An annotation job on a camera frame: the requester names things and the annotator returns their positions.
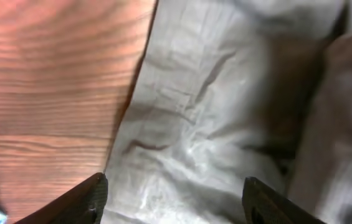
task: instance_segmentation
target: wooden surface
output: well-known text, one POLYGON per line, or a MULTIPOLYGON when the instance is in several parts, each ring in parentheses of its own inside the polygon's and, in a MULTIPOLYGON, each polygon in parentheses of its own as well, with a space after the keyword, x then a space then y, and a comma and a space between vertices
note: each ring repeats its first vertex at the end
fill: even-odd
POLYGON ((0 0, 0 203, 12 223, 103 170, 154 0, 0 0))

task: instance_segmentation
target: wooden table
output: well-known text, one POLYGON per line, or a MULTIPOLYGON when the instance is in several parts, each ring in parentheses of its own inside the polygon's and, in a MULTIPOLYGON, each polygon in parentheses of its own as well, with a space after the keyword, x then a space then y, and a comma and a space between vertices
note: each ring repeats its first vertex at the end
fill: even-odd
POLYGON ((12 223, 102 171, 154 0, 0 0, 0 203, 12 223))

